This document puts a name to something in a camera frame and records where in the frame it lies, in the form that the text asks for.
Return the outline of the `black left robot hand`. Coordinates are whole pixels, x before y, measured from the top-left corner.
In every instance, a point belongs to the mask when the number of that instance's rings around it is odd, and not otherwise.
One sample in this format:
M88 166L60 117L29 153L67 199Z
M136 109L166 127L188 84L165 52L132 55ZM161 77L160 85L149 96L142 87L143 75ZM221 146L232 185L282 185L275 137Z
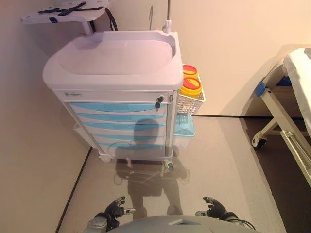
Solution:
M103 217L107 221L115 220L123 215L133 215L136 212L135 208L124 208L125 196L121 196L111 202L104 212L98 213L95 217Z

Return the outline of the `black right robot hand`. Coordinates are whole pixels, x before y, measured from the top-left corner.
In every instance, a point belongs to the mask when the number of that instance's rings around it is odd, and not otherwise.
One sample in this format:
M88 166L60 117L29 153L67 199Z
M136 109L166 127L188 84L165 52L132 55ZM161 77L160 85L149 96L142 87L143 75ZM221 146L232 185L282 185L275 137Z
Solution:
M207 210L197 211L195 213L196 216L207 216L211 218L218 218L221 220L226 220L227 218L229 218L230 213L219 201L212 197L203 197L203 200L207 204Z

